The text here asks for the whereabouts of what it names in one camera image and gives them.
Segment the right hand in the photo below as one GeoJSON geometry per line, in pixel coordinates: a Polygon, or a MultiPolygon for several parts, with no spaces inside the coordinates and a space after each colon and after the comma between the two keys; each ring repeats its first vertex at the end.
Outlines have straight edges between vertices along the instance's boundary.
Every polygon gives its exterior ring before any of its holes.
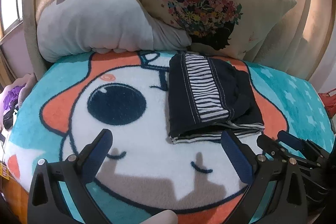
{"type": "Polygon", "coordinates": [[[164,210],[146,219],[141,224],[178,224],[178,217],[172,210],[164,210]]]}

